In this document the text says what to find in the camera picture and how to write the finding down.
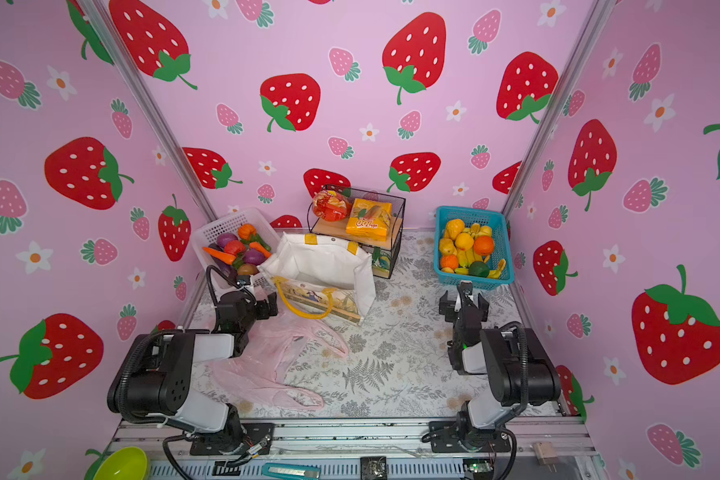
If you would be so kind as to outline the pink plastic grocery bag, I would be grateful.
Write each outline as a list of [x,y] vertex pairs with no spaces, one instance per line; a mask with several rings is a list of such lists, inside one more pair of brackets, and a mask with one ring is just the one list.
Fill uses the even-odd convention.
[[287,410],[318,411],[319,394],[284,383],[291,364],[304,346],[315,341],[331,354],[345,358],[349,347],[322,320],[304,319],[291,312],[255,322],[243,353],[210,364],[214,381],[230,396],[253,404]]

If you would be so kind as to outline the red chips bag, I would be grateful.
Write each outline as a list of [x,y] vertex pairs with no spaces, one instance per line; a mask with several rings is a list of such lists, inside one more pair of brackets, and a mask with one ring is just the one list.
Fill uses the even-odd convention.
[[327,222],[342,221],[348,217],[352,202],[335,190],[321,190],[312,200],[312,213]]

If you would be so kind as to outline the white canvas tote bag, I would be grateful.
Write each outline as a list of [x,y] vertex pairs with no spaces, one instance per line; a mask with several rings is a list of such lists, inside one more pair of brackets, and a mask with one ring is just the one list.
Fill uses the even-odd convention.
[[358,325],[376,298],[371,255],[342,238],[285,234],[259,270],[284,306],[305,319]]

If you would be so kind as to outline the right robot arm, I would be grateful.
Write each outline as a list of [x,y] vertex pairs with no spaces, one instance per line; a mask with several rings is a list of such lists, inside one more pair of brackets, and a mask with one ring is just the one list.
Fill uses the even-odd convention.
[[512,452],[508,423],[561,394],[559,375],[533,329],[517,321],[486,328],[489,310],[469,281],[459,283],[456,298],[443,294],[439,300],[439,313],[452,325],[452,369],[486,378],[489,388],[465,401],[453,420],[429,423],[421,441],[435,453]]

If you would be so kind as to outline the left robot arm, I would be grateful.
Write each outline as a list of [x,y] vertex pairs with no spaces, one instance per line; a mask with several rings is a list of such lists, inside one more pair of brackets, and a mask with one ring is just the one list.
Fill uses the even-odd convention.
[[177,440],[192,453],[235,454],[251,447],[236,407],[191,386],[197,364],[240,357],[250,331],[278,314],[277,295],[261,299],[247,288],[224,294],[215,304],[214,328],[161,330],[136,337],[107,393],[109,410],[131,424],[179,429]]

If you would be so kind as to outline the yellow mango gummy bag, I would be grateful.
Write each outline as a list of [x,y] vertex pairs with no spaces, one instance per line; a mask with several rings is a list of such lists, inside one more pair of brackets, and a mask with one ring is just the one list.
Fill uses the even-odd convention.
[[384,241],[390,233],[391,213],[391,203],[356,199],[345,232],[348,235]]

